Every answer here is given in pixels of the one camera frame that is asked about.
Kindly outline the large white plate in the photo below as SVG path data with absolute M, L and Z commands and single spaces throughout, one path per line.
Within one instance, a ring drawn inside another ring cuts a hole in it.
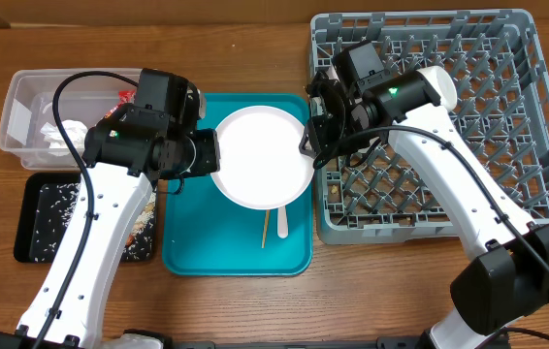
M 299 149 L 304 125 L 290 112 L 270 106 L 242 108 L 226 116 L 216 133 L 220 165 L 211 178 L 233 203 L 279 208 L 308 189 L 312 159 Z

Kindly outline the wooden chopstick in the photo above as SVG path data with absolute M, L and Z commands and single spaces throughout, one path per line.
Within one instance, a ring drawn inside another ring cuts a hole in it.
M 269 209 L 267 209 L 265 211 L 265 219 L 264 219 L 264 225 L 263 225 L 263 231 L 262 231 L 262 239 L 261 239 L 261 248 L 262 249 L 264 249 L 265 245 L 266 245 L 267 234 L 268 234 L 269 223 L 270 223 L 270 216 L 271 216 L 271 211 Z

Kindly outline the white plastic fork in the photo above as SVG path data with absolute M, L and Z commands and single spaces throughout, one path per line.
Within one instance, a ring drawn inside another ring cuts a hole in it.
M 287 211 L 285 206 L 277 209 L 277 235 L 279 238 L 287 238 L 289 235 Z

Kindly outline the red snack wrapper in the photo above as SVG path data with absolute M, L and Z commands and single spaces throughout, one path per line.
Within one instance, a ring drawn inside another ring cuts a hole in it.
M 132 89 L 119 91 L 117 95 L 119 102 L 105 114 L 105 118 L 117 116 L 120 111 L 125 110 L 125 105 L 131 106 L 135 100 L 136 90 Z

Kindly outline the small white bowl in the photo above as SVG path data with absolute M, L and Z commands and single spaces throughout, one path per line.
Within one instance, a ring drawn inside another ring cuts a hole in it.
M 440 66 L 431 66 L 418 70 L 430 86 L 438 93 L 440 104 L 453 111 L 458 104 L 458 94 L 449 73 Z

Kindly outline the white napkin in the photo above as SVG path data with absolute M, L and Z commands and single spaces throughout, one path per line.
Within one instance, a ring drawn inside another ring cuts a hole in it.
M 76 120 L 65 120 L 62 122 L 62 126 L 73 147 L 79 154 L 82 154 L 84 151 L 85 136 L 88 131 L 87 127 L 82 122 Z M 51 155 L 64 156 L 70 154 L 65 140 L 56 126 L 46 123 L 41 128 L 41 133 L 44 136 L 44 141 L 48 143 Z

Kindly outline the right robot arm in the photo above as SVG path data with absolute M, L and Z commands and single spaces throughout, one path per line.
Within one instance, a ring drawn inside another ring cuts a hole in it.
M 306 91 L 320 105 L 300 143 L 314 168 L 389 144 L 446 212 L 468 256 L 450 286 L 453 310 L 408 344 L 506 347 L 517 321 L 549 303 L 549 223 L 514 203 L 455 130 L 450 75 L 430 66 L 390 76 L 364 41 L 336 54 Z

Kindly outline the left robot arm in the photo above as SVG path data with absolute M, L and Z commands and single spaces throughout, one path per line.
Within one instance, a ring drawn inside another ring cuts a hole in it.
M 133 102 L 101 118 L 84 150 L 66 145 L 81 171 L 68 228 L 48 275 L 0 348 L 102 348 L 108 296 L 138 216 L 158 180 L 219 170 L 217 134 L 200 130 L 206 101 L 188 79 L 143 69 Z

